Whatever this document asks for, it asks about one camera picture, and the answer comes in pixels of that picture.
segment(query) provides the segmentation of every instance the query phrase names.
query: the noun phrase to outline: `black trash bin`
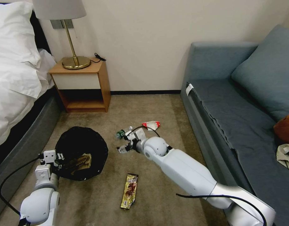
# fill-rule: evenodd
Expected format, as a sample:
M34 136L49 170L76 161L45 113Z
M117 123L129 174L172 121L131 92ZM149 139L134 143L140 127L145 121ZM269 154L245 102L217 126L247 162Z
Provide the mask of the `black trash bin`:
M61 167L53 171L70 180L87 180L100 174L108 157L104 139L87 127L75 126L64 132L55 149L64 159L57 160Z

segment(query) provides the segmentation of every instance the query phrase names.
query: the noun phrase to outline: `plastic bottle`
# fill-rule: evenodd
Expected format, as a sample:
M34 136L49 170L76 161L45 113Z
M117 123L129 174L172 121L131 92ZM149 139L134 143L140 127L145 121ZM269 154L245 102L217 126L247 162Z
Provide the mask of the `plastic bottle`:
M132 129L133 129L132 126L130 126L130 127L128 127L128 128L125 128L125 129L121 129L120 131L118 131L118 132L116 133L116 138L117 138L117 139L123 138L123 137L126 135L126 133L127 133L128 131L132 130Z

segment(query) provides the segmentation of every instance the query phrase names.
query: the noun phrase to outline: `snack wrapper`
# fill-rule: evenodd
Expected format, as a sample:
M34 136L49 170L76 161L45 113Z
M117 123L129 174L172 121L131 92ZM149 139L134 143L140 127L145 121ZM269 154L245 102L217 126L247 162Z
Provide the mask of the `snack wrapper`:
M138 182L137 174L128 174L126 176L126 185L120 206L121 208L130 209L131 205L134 203L136 196L137 182Z
M152 129L147 128L148 131L152 131L152 130L156 130L160 127L160 122L159 121L149 121L149 122L142 123L142 125L145 127L152 128Z

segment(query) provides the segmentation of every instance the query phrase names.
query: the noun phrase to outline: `power cord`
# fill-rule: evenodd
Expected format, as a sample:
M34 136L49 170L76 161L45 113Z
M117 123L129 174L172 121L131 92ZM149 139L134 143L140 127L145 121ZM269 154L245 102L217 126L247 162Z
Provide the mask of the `power cord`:
M2 187L4 185L4 183L13 175L15 174L16 172L18 172L20 169L26 167L28 164L38 160L40 158L40 154L37 158L33 159L33 160L30 160L29 162L25 163L23 166L17 168L15 171L13 171L10 175L8 175L1 183L0 185L0 199L9 207L11 208L16 214L18 214L19 216L21 216L20 212L15 208L13 207L7 200L6 198L4 198L4 196L2 195Z
M263 226L267 226L267 221L266 221L266 218L263 215L263 213L255 205L253 205L252 203L248 202L245 199L235 197L235 196L228 196L228 195L186 196L186 195L180 195L177 193L176 193L176 195L179 197L182 197L182 198L233 198L233 199L238 199L238 200L243 201L243 202L249 204L250 206L252 206L260 214L261 218L263 219L263 222L264 222Z
M155 134L156 134L158 137L160 137L159 134L156 132L156 130L154 130L154 129L148 127L148 126L139 126L139 127L136 127L135 129L132 129L131 132L128 133L128 135L130 135L130 133L132 133L132 132L134 132L135 130L140 129L140 128L148 128L148 129L151 129L151 130L153 130L153 131L155 132Z
M105 58L102 58L100 55L98 55L97 53L94 53L95 57L99 59L99 61L94 61L91 60L94 63L99 63L100 61L107 61Z

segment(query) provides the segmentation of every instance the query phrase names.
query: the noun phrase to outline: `beige carpet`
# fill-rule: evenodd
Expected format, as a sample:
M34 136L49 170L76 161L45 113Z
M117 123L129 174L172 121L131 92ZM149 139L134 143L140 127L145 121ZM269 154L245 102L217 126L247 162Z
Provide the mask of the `beige carpet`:
M112 96L108 113L61 114L45 149L53 149L60 135L70 127L85 126L101 134L109 156L102 173L90 180L60 179L61 203L56 226L227 225L223 211L205 200L177 197L176 192L185 192L143 155L116 151L124 143L115 139L117 130L156 120L161 122L158 133L169 145L204 164L179 95ZM139 182L135 204L130 210L123 210L120 203L127 173L139 174ZM31 170L11 200L16 208L32 192L34 184ZM18 220L15 213L5 208L0 215L0 226L17 226Z

